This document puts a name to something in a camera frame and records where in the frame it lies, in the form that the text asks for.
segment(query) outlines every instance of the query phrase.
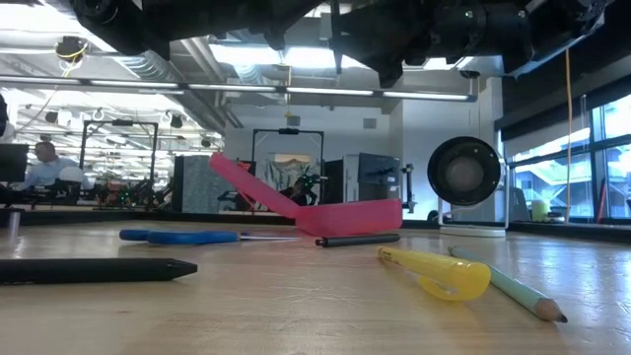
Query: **yellow highlighter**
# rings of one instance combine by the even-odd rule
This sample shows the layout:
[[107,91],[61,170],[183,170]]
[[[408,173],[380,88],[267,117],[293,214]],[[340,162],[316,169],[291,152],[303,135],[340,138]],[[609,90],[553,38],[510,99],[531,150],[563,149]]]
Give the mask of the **yellow highlighter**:
[[425,291],[447,301],[476,299],[491,280],[486,264],[451,256],[379,247],[379,258],[418,273]]

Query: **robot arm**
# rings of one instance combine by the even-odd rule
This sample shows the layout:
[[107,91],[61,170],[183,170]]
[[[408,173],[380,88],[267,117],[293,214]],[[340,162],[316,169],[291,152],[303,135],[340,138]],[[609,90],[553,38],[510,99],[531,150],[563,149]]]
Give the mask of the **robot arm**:
[[[467,56],[501,55],[517,76],[556,55],[601,24],[613,0],[378,0],[339,15],[331,0],[330,46],[341,71],[348,55],[379,73],[382,87],[402,75],[402,62],[430,57],[457,63]],[[224,37],[248,29],[283,49],[284,33],[319,0],[74,0],[79,22],[128,55],[152,49],[169,59],[169,42]]]

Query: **computer monitor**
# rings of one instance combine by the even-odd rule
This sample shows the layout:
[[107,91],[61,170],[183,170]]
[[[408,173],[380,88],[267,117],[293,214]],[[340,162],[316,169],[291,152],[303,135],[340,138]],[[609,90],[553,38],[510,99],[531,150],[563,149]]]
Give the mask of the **computer monitor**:
[[359,154],[357,182],[398,186],[400,176],[398,158],[375,154]]
[[28,144],[0,144],[0,181],[23,182],[27,174]]

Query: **black marker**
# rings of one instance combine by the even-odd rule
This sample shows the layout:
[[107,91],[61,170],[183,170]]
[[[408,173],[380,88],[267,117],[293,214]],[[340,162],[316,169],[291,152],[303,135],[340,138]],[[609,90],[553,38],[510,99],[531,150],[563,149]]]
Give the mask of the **black marker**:
[[0,285],[170,281],[197,272],[171,258],[0,260]]
[[322,238],[315,240],[316,246],[324,248],[358,246],[364,244],[381,244],[398,242],[401,236],[398,234],[366,235],[356,237]]

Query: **wooden table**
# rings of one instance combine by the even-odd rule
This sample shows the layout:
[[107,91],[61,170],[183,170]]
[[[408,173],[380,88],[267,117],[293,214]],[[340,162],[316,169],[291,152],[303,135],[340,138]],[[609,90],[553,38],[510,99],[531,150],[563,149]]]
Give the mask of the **wooden table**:
[[555,324],[493,287],[472,302],[435,299],[380,263],[375,246],[157,247],[119,241],[121,228],[270,227],[120,222],[23,228],[14,246],[2,238],[2,257],[170,256],[199,264],[174,282],[0,287],[3,355],[631,354],[627,246],[401,232],[401,248],[445,252],[458,244],[493,260],[556,299],[570,322]]

